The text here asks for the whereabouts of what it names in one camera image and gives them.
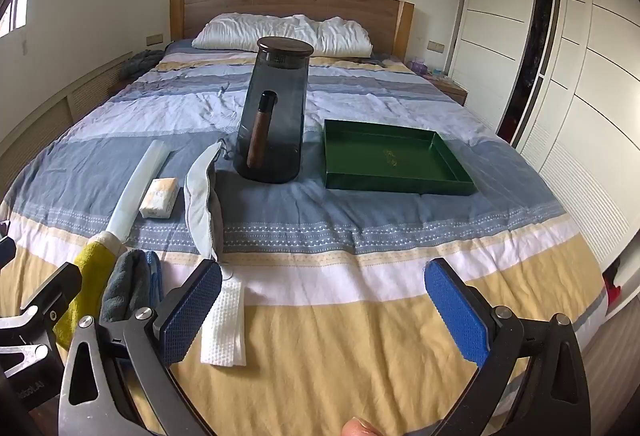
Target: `sliding closet door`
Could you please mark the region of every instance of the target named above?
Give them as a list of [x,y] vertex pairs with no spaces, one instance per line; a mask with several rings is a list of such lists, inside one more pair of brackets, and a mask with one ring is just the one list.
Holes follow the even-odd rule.
[[566,2],[552,80],[522,155],[604,269],[640,228],[640,2]]
[[497,131],[518,77],[534,0],[465,0],[450,76],[466,106]]

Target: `wall outlet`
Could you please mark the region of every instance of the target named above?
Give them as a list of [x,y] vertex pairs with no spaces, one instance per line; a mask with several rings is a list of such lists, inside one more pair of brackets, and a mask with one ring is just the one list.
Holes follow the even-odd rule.
[[435,51],[437,53],[444,53],[444,44],[429,41],[429,43],[427,44],[427,50]]
[[161,33],[156,33],[155,35],[150,35],[146,38],[146,45],[153,46],[154,44],[161,44],[164,42],[164,37]]

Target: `striped bedspread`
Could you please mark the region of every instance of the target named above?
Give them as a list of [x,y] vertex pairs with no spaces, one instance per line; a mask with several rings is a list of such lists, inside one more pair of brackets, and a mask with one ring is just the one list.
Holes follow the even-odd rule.
[[[172,150],[159,177],[182,184],[207,146],[233,145],[254,61],[178,43],[41,152],[0,208],[18,244],[0,274],[0,314],[15,313],[106,227],[153,139]],[[436,130],[478,192],[326,190],[328,118]],[[422,270],[437,256],[492,305],[541,320],[566,313],[582,347],[602,324],[604,283],[576,223],[509,145],[402,64],[313,58],[302,159],[284,185],[244,180],[229,159],[216,163],[223,260],[246,283],[247,366],[201,364],[198,336],[172,369],[217,434],[336,436],[353,416],[388,436],[428,434],[475,371],[424,289]],[[165,290],[181,284],[199,260],[182,195],[170,219],[138,217],[127,245],[158,253]]]

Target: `headboard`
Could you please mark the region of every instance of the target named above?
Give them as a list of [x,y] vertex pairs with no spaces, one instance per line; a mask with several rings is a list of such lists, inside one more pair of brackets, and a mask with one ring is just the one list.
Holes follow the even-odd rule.
[[231,12],[354,20],[369,33],[373,51],[404,60],[414,5],[401,0],[171,0],[171,40],[194,38],[215,16]]

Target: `blue gripper pad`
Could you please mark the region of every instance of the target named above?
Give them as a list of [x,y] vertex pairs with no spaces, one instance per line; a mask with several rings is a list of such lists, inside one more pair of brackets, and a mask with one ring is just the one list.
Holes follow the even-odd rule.
[[172,307],[157,334],[160,356],[166,366],[183,360],[220,294],[222,271],[217,263],[209,262],[204,269],[197,267],[180,288],[171,290],[162,301],[161,305],[167,301],[166,305]]
[[481,368],[489,356],[487,332],[482,321],[438,263],[427,263],[424,285],[462,356]]

